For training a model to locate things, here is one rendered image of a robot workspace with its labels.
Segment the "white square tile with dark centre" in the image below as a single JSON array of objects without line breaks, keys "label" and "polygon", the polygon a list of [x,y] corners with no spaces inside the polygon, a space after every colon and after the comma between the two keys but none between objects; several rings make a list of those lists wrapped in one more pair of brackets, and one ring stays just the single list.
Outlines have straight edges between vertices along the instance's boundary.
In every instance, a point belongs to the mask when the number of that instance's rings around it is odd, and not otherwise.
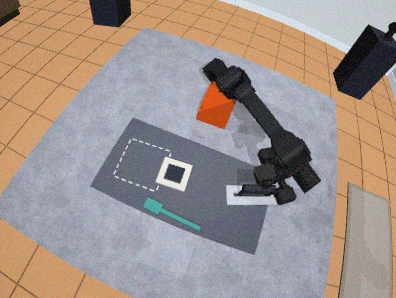
[{"label": "white square tile with dark centre", "polygon": [[184,191],[192,167],[193,165],[165,157],[156,182]]}]

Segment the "teal small trowel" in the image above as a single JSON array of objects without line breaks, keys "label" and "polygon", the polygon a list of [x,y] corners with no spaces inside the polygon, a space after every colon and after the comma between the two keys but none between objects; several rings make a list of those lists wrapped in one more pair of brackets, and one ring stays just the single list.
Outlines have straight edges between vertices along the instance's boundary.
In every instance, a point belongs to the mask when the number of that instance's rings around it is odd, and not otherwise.
[{"label": "teal small trowel", "polygon": [[149,211],[159,215],[160,212],[162,212],[163,214],[183,223],[183,224],[187,224],[188,226],[200,231],[201,226],[199,225],[195,225],[189,221],[187,221],[186,219],[176,215],[176,214],[172,214],[164,209],[162,209],[163,204],[157,202],[156,200],[148,197],[146,202],[144,203],[144,208],[148,209]]}]

